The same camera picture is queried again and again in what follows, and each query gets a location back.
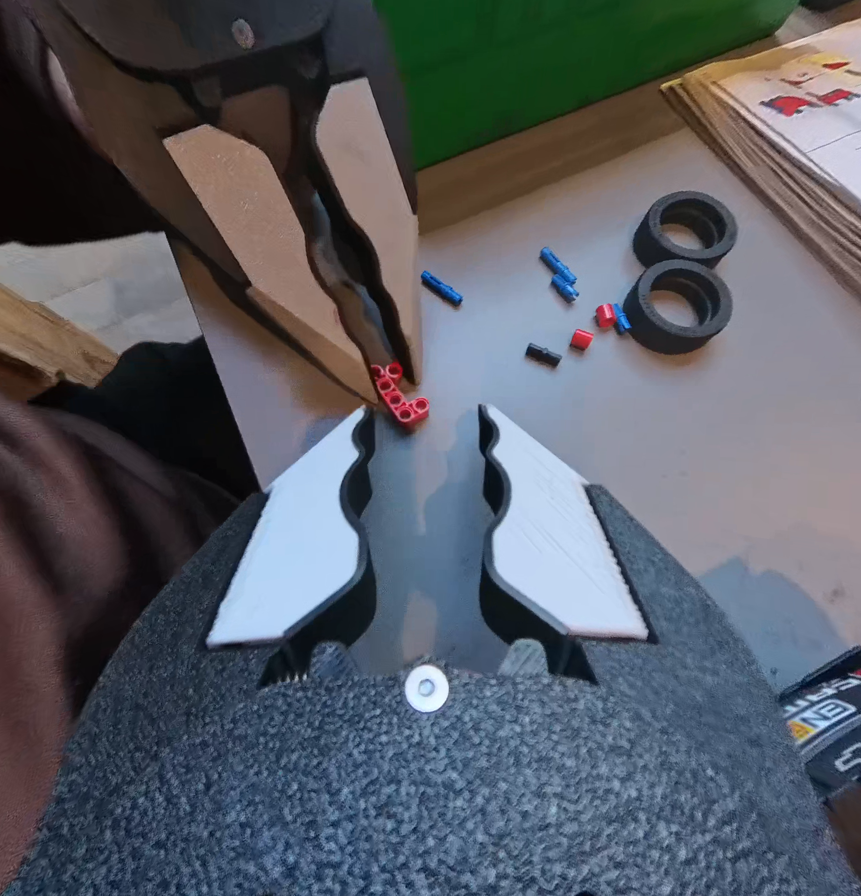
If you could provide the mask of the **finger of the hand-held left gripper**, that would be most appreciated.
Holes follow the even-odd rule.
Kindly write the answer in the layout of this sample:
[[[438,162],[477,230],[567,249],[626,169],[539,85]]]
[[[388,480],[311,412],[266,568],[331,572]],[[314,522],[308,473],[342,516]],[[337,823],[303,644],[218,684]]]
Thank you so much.
[[[369,404],[369,367],[315,275],[306,235],[266,154],[216,128],[163,141],[243,269],[246,295],[327,375]]]
[[[367,77],[329,86],[313,127],[325,208],[368,317],[370,356],[399,361],[413,387],[423,379],[418,218]]]

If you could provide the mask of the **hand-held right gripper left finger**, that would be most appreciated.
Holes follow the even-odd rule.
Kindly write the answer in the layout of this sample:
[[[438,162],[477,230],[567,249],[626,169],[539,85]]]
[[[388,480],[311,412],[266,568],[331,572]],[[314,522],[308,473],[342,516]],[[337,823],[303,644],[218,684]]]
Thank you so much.
[[[287,641],[362,586],[373,594],[361,517],[374,450],[375,417],[362,407],[268,486],[207,648]]]

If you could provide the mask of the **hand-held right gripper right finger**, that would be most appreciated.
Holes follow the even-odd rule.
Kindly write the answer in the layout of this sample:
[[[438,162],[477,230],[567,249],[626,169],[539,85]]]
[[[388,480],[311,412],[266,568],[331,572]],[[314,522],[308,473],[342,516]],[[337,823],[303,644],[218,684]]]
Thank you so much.
[[[587,480],[492,404],[478,418],[494,588],[561,636],[647,641]]]

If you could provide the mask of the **red angled beam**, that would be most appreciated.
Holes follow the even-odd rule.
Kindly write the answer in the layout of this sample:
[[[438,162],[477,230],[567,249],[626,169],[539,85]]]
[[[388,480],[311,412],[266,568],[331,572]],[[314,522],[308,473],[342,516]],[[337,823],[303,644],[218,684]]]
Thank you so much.
[[[387,365],[372,364],[369,373],[380,400],[399,426],[405,430],[413,430],[428,418],[429,400],[422,396],[411,398],[401,391],[403,376],[401,364],[397,362]]]

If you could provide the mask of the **green plastic bin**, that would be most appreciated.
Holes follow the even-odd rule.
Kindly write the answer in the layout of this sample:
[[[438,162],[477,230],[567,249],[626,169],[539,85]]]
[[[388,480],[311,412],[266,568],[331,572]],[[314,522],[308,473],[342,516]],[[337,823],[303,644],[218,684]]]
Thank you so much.
[[[417,170],[774,34],[795,1],[378,1]]]

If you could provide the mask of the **person's left forearm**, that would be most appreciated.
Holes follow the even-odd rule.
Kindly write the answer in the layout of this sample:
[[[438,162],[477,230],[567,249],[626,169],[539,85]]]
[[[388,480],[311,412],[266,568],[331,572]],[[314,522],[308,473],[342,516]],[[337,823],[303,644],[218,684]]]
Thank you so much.
[[[0,2],[0,245],[161,232],[163,223],[74,123],[24,2]]]

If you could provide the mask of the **grey desk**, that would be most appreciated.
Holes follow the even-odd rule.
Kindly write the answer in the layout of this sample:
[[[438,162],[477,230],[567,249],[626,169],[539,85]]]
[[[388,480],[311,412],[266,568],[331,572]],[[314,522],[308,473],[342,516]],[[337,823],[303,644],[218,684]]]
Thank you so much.
[[[664,357],[629,336],[569,349],[640,268],[651,203],[695,190],[740,232],[717,271],[732,319],[702,350]],[[539,257],[577,276],[565,302]],[[492,670],[504,645],[477,589],[491,515],[478,404],[489,402],[606,487],[696,576],[776,687],[861,645],[861,303],[690,132],[423,236],[421,269],[464,295],[421,290],[429,420],[385,414],[363,516],[378,611],[354,654],[371,673],[433,655]],[[562,355],[557,368],[528,343]]]

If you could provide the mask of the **person's black pants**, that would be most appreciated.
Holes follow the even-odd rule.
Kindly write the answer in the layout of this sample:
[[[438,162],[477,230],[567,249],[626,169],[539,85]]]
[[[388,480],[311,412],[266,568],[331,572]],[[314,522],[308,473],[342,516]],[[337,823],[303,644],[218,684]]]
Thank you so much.
[[[120,354],[98,385],[63,380],[28,403],[102,425],[238,500],[260,490],[203,336],[139,342]]]

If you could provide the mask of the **person's brown sweater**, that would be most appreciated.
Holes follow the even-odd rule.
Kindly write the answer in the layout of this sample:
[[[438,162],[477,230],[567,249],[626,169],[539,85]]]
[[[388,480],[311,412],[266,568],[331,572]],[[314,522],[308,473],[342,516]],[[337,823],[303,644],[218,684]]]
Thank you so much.
[[[91,420],[0,394],[0,894],[112,654],[255,488],[229,492]]]

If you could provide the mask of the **black rubber toy tire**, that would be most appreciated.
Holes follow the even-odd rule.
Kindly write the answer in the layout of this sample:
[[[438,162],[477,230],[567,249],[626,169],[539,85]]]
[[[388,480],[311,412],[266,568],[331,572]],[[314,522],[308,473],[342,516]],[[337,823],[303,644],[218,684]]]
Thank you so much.
[[[665,317],[656,307],[656,293],[682,298],[695,321],[678,323]],[[650,266],[639,276],[622,309],[629,333],[638,344],[661,355],[680,356],[702,349],[727,328],[734,300],[728,285],[710,268],[669,260]]]
[[[667,227],[684,228],[695,235],[699,248],[680,245]],[[713,269],[732,251],[738,224],[728,207],[716,198],[696,191],[679,191],[656,200],[640,221],[633,237],[633,251],[645,268],[667,261],[697,263]]]

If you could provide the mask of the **toy brick race car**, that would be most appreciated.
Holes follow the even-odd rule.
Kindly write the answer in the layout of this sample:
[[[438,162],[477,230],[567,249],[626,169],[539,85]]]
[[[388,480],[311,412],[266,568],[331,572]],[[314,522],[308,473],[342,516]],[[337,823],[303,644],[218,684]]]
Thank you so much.
[[[851,853],[861,852],[861,646],[777,696],[812,788]]]

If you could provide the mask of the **open instruction booklet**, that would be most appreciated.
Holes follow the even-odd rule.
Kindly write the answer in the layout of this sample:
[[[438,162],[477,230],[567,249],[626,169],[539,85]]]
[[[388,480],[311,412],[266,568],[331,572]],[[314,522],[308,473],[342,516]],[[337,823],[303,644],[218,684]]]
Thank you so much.
[[[705,64],[660,92],[861,301],[861,18]]]

